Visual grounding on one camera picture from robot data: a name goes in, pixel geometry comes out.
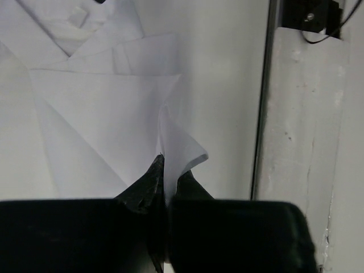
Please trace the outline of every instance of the white paper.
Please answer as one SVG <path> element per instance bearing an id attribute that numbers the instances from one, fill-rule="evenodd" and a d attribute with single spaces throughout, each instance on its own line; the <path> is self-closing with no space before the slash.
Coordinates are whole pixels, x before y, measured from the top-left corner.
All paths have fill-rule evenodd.
<path id="1" fill-rule="evenodd" d="M 134 76 L 178 74 L 177 39 L 163 34 L 120 43 L 95 55 L 74 57 L 45 66 L 55 71 Z"/>
<path id="2" fill-rule="evenodd" d="M 32 0 L 23 1 L 37 7 Z M 52 0 L 46 2 L 45 10 L 52 10 Z M 12 33 L 0 24 L 0 41 L 30 69 L 31 99 L 61 198 L 114 197 L 162 152 L 168 203 L 179 176 L 207 159 L 206 151 L 169 114 L 168 98 L 177 92 L 180 77 L 176 36 L 140 39 L 133 2 L 111 4 L 108 20 L 85 43 L 78 47 L 75 39 L 63 40 L 61 50 L 59 40 L 48 36 L 16 1 L 3 0 L 0 21 Z M 27 23 L 25 30 L 19 22 Z M 64 31 L 67 37 L 76 33 L 69 27 Z"/>

